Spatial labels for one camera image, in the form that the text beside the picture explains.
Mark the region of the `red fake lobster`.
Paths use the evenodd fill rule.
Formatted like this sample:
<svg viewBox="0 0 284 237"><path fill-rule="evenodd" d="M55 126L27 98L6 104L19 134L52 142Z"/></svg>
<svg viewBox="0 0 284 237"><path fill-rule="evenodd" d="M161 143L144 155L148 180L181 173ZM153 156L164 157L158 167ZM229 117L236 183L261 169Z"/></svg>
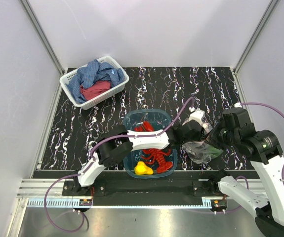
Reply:
<svg viewBox="0 0 284 237"><path fill-rule="evenodd" d="M168 149L167 152L159 149L143 149L144 153L141 155L143 162L150 167L149 165L153 165L155 162L158 163L158 167L156 169L156 173L164 173L170 170L173 167L172 161L166 161L166 157L170 156L171 149Z"/></svg>

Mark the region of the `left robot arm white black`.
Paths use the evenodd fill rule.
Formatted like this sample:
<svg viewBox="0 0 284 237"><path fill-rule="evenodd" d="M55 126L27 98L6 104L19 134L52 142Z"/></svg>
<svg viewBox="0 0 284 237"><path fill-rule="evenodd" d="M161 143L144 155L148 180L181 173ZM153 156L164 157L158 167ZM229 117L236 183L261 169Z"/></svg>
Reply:
<svg viewBox="0 0 284 237"><path fill-rule="evenodd" d="M145 164L158 164L156 173L165 173L174 166L165 157L187 142L200 142L202 133L202 126L194 120L183 125L169 125L157 131L148 122L134 130L127 130L122 125L100 137L90 150L87 164L73 177L73 190L81 196L86 195L102 171L118 164L135 151L147 155Z"/></svg>

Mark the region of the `yellow fake fruit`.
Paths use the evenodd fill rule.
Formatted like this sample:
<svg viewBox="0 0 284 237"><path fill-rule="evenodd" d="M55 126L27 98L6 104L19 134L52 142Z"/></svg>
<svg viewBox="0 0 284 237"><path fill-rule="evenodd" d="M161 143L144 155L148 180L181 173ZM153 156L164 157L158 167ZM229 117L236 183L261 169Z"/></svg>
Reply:
<svg viewBox="0 0 284 237"><path fill-rule="evenodd" d="M139 161L134 168L136 175L153 175L154 171L148 167L143 161Z"/></svg>

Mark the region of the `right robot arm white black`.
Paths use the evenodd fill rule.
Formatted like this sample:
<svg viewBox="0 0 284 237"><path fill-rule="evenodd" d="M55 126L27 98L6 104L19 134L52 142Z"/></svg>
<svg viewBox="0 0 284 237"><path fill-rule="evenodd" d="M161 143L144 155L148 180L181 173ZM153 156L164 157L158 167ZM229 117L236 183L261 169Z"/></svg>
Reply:
<svg viewBox="0 0 284 237"><path fill-rule="evenodd" d="M239 184L225 170L211 176L209 192L229 196L255 220L266 237L284 237L284 158L280 143L269 130L256 131L244 108L223 112L217 126L208 134L209 144L223 149L233 146L244 155L257 172L267 199Z"/></svg>

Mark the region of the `clear zip top bag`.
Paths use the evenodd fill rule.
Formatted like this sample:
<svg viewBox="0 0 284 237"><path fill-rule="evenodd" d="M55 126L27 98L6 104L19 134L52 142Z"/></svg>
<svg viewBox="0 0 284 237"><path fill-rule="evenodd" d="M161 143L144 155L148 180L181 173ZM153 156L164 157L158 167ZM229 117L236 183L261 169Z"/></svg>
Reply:
<svg viewBox="0 0 284 237"><path fill-rule="evenodd" d="M212 159L207 157L205 149L209 143L204 141L189 141L184 143L181 148L187 153L191 161L196 164L208 163Z"/></svg>

